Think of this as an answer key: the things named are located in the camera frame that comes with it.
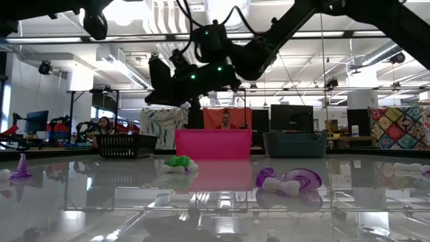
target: wire basket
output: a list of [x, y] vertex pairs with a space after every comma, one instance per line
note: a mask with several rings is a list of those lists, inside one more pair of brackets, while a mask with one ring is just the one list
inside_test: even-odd
[[154, 154], [156, 136], [142, 134], [96, 135], [99, 154], [103, 158], [144, 157]]

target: black monitor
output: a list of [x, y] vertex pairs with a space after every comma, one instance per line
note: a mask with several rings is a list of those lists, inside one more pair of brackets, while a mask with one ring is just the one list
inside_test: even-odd
[[46, 124], [48, 123], [48, 110], [28, 113], [26, 121], [27, 134], [35, 134], [38, 131], [46, 131]]
[[271, 105], [270, 128], [295, 132], [314, 132], [314, 107]]

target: cardboard box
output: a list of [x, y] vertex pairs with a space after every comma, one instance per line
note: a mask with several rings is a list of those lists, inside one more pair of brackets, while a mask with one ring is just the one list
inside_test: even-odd
[[[337, 132], [339, 131], [339, 127], [337, 126], [337, 120], [329, 120], [330, 122], [330, 131], [331, 132]], [[324, 120], [325, 123], [325, 129], [329, 129], [329, 125], [327, 124], [327, 120]]]

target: colorful patchwork quilt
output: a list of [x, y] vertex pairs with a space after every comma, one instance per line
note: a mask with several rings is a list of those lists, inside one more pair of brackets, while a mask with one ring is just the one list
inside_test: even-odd
[[381, 149], [429, 149], [430, 108], [369, 108], [370, 128]]

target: gray bin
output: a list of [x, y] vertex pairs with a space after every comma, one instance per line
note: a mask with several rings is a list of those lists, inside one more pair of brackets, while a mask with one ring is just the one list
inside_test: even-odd
[[324, 157], [327, 149], [327, 133], [322, 134], [263, 134], [266, 155], [273, 158]]

